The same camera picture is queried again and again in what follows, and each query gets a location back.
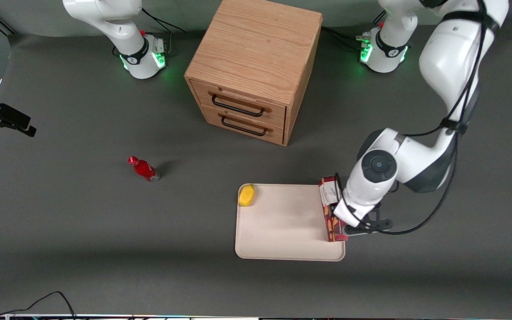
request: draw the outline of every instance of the drawer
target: drawer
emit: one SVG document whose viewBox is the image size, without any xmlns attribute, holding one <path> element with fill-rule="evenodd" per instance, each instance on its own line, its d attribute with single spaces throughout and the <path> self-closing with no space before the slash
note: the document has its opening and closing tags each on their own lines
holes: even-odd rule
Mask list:
<svg viewBox="0 0 512 320">
<path fill-rule="evenodd" d="M 201 110 L 208 123 L 219 126 L 220 128 L 232 130 L 234 132 L 252 136 L 272 142 L 273 144 L 282 144 L 284 130 L 271 125 L 262 125 L 253 121 L 248 121 L 236 116 L 226 115 L 219 109 L 201 105 Z"/>
<path fill-rule="evenodd" d="M 226 112 L 226 115 L 236 118 L 284 128 L 286 107 L 259 99 L 243 97 L 238 93 L 228 92 L 226 89 L 205 85 L 193 80 L 191 80 L 191 85 L 197 94 L 197 98 L 205 106 L 210 106 L 220 112 Z"/>
</svg>

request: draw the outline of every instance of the yellow sponge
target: yellow sponge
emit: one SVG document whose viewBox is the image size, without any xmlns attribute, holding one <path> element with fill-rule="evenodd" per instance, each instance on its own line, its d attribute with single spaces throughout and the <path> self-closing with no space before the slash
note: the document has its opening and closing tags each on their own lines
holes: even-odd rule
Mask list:
<svg viewBox="0 0 512 320">
<path fill-rule="evenodd" d="M 254 195 L 256 191 L 254 190 L 254 186 L 252 184 L 247 184 L 243 186 L 240 190 L 240 195 L 238 195 L 238 204 L 241 207 L 248 207 L 254 201 Z"/>
</svg>

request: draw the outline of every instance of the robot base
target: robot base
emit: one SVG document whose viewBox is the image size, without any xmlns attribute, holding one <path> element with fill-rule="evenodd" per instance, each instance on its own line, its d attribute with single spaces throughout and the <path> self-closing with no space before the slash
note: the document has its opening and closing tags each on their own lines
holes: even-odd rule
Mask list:
<svg viewBox="0 0 512 320">
<path fill-rule="evenodd" d="M 394 71 L 394 69 L 404 61 L 408 47 L 406 47 L 402 52 L 398 52 L 398 50 L 396 50 L 398 53 L 395 57 L 387 57 L 384 51 L 382 51 L 382 49 L 380 49 L 373 41 L 379 30 L 379 27 L 372 28 L 371 30 L 364 32 L 362 36 L 358 36 L 356 38 L 361 42 L 362 47 L 359 61 L 375 72 L 389 73 Z"/>
<path fill-rule="evenodd" d="M 165 67 L 165 45 L 163 39 L 157 39 L 152 35 L 145 35 L 144 39 L 149 43 L 148 52 L 139 64 L 127 63 L 120 56 L 124 63 L 124 68 L 136 79 L 153 77 L 159 70 Z"/>
</svg>

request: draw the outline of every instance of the wooden cabinet top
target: wooden cabinet top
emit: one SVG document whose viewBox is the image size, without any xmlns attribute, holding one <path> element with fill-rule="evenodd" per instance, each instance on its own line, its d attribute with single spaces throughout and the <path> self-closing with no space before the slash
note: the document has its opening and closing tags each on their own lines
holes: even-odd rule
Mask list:
<svg viewBox="0 0 512 320">
<path fill-rule="evenodd" d="M 291 105 L 322 20 L 265 0 L 223 0 L 185 76 Z"/>
</svg>

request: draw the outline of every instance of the wall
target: wall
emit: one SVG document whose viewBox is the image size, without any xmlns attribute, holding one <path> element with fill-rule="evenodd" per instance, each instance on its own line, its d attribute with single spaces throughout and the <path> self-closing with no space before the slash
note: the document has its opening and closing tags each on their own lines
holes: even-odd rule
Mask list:
<svg viewBox="0 0 512 320">
<path fill-rule="evenodd" d="M 353 26 L 370 22 L 381 11 L 376 0 L 274 0 L 323 13 L 324 25 Z M 144 8 L 185 30 L 205 30 L 221 0 L 143 0 Z M 71 18 L 61 0 L 0 0 L 0 16 L 17 31 L 45 36 L 98 35 L 100 32 Z M 439 20 L 428 10 L 418 12 L 420 24 Z M 160 27 L 143 13 L 134 19 L 146 31 Z"/>
</svg>

